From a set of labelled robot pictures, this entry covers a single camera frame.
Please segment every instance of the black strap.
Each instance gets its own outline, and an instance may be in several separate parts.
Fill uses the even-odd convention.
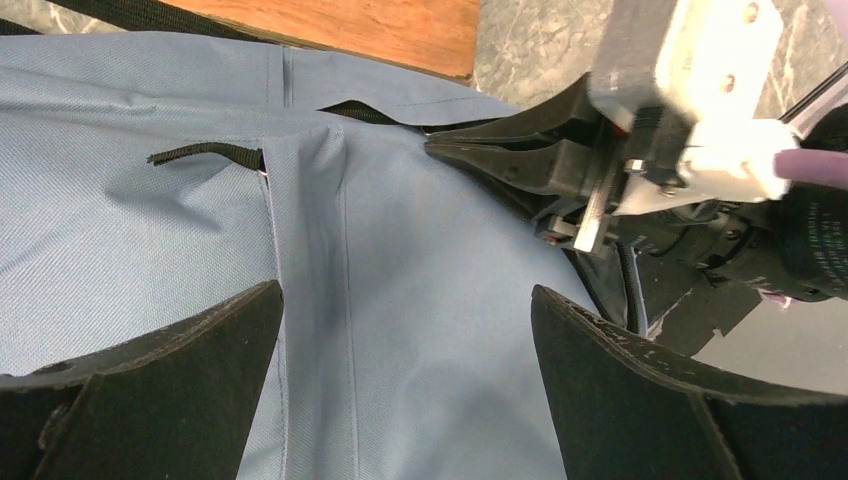
[[[0,35],[40,35],[41,32],[0,18]]]
[[[194,33],[211,37],[271,43],[209,18],[156,0],[51,0],[129,31]]]
[[[200,153],[216,153],[244,168],[265,171],[265,159],[262,156],[261,148],[254,150],[230,143],[219,142],[195,143],[168,150],[167,152],[157,153],[147,157],[147,163],[152,163],[154,167],[158,167],[159,165]]]

